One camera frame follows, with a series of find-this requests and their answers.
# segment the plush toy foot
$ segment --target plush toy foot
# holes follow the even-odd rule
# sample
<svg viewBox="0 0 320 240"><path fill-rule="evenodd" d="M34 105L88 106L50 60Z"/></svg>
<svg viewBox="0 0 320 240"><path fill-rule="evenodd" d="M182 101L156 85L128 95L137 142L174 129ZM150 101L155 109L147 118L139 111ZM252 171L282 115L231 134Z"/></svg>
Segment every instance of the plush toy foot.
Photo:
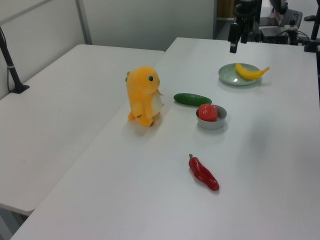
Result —
<svg viewBox="0 0 320 240"><path fill-rule="evenodd" d="M137 118L138 122L146 127L150 127L153 125L154 121L152 118L147 118L145 115L142 115L141 117Z"/></svg>
<svg viewBox="0 0 320 240"><path fill-rule="evenodd" d="M135 119L135 115L132 112L130 112L128 115L128 121L131 121L133 119Z"/></svg>

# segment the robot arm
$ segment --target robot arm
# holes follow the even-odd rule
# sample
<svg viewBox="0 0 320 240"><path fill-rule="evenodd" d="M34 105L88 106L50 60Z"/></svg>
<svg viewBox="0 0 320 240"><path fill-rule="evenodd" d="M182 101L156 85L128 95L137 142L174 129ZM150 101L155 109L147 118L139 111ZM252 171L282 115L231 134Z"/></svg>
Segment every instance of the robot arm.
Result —
<svg viewBox="0 0 320 240"><path fill-rule="evenodd" d="M228 42L230 53L236 53L239 40L246 44L253 30L255 16L261 9L261 0L234 0L234 22L230 25Z"/></svg>

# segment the silver bowl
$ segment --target silver bowl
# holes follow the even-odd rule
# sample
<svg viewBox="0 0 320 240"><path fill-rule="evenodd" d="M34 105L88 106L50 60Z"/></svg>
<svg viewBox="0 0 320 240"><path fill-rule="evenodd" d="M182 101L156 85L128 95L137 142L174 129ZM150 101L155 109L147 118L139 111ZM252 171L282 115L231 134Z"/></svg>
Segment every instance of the silver bowl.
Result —
<svg viewBox="0 0 320 240"><path fill-rule="evenodd" d="M218 105L214 105L217 112L218 116L216 121L204 121L199 118L199 109L196 110L196 118L198 119L198 124L200 127L208 130L214 130L214 129L219 129L225 124L225 119L227 116L227 111L222 107Z"/></svg>

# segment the stuffed dinosaur toy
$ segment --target stuffed dinosaur toy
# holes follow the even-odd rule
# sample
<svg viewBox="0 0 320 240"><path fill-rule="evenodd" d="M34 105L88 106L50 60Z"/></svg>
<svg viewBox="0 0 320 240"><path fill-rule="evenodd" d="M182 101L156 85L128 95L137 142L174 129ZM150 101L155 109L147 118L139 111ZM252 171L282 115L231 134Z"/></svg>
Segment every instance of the stuffed dinosaur toy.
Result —
<svg viewBox="0 0 320 240"><path fill-rule="evenodd" d="M126 87L131 111L128 120L137 119L143 126L152 126L153 117L162 108L158 88L160 79L156 70L151 66L141 66L127 73Z"/></svg>

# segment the yellow banana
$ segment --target yellow banana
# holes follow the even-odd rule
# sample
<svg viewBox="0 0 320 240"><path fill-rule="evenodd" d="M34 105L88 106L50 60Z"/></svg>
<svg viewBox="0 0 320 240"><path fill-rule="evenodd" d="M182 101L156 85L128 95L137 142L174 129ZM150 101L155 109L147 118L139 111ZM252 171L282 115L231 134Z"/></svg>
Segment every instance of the yellow banana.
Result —
<svg viewBox="0 0 320 240"><path fill-rule="evenodd" d="M240 63L237 63L235 65L236 73L247 80L259 79L269 69L270 69L270 67L267 67L267 68L265 68L263 70L259 70L259 71L248 71Z"/></svg>

